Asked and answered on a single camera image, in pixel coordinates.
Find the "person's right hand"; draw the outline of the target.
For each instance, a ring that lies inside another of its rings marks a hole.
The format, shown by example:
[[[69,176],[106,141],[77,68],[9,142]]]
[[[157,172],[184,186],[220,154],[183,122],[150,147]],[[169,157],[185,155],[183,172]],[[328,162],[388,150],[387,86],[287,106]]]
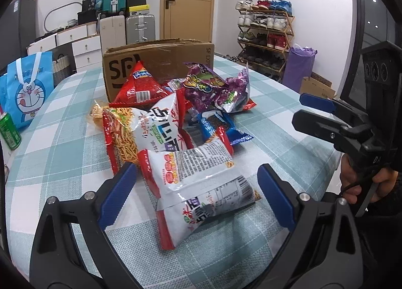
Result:
[[[371,197],[371,202],[375,203],[388,195],[396,184],[398,172],[389,168],[381,169],[374,177],[373,182],[378,184],[376,192]],[[351,186],[358,181],[358,175],[349,164],[349,156],[342,155],[341,158],[341,173],[340,173],[342,197],[345,198],[349,204],[356,204],[358,195],[361,193],[361,186],[354,186],[348,190],[346,187]]]

